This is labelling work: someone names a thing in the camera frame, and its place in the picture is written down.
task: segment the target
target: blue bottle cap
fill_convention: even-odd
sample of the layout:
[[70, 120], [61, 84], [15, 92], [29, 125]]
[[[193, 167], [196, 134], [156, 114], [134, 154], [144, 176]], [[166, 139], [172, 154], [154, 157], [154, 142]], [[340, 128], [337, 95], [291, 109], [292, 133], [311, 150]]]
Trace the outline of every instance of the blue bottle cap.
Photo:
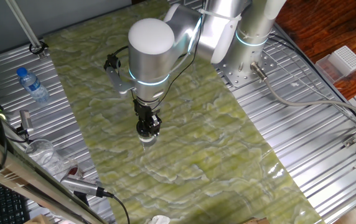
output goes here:
[[24, 77], [24, 76], [26, 76], [27, 75], [27, 70], [25, 69], [25, 68], [18, 68], [17, 70], [16, 70], [16, 73], [17, 73], [17, 75], [19, 75], [20, 77]]

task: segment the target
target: white container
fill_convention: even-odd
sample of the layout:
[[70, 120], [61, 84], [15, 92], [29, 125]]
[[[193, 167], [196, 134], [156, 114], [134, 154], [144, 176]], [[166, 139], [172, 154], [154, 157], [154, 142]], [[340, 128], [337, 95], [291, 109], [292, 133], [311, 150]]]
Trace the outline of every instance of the white container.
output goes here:
[[330, 82], [335, 83], [356, 71], [356, 55], [347, 46], [343, 46], [317, 61], [316, 68]]

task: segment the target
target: cable connector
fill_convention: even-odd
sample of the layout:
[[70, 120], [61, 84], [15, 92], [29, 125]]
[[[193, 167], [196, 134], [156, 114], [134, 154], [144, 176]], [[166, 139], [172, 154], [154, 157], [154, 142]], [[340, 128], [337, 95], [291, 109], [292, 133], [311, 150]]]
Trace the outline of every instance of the cable connector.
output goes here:
[[255, 72], [259, 76], [262, 82], [268, 78], [265, 72], [262, 71], [262, 69], [260, 68], [260, 66], [258, 66], [256, 62], [251, 63], [250, 68], [253, 72]]
[[115, 55], [115, 54], [111, 54], [111, 55], [108, 55], [108, 59], [105, 61], [105, 64], [103, 65], [103, 68], [106, 69], [108, 67], [112, 67], [114, 69], [117, 69], [117, 63], [118, 63], [118, 66], [120, 67], [121, 66], [121, 63], [120, 61], [118, 60], [118, 57]]

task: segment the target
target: silver connector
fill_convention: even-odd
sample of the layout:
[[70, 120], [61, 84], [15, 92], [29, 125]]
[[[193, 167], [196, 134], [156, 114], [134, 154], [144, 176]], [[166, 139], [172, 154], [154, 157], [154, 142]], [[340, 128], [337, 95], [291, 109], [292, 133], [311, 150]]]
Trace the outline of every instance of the silver connector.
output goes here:
[[96, 196], [96, 191], [100, 187], [97, 181], [83, 179], [75, 175], [66, 175], [60, 183], [69, 190], [94, 196]]
[[28, 110], [20, 110], [22, 129], [27, 134], [34, 134], [33, 124], [31, 123], [30, 113]]
[[256, 62], [252, 62], [250, 64], [250, 68], [253, 72], [255, 72], [258, 75], [258, 77], [261, 79], [262, 82], [268, 78], [265, 72], [262, 71], [262, 69], [260, 68], [260, 66], [258, 66]]

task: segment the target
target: metal rod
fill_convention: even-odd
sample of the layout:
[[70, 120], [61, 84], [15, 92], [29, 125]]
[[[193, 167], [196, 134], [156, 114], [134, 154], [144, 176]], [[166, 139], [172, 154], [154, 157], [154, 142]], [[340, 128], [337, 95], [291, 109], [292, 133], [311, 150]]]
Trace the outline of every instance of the metal rod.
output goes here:
[[11, 8], [12, 12], [14, 13], [17, 21], [20, 23], [23, 31], [26, 33], [26, 36], [29, 38], [31, 44], [36, 48], [41, 48], [40, 41], [35, 36], [33, 30], [31, 29], [29, 23], [27, 22], [26, 18], [24, 17], [21, 9], [15, 2], [15, 0], [5, 0], [8, 6]]

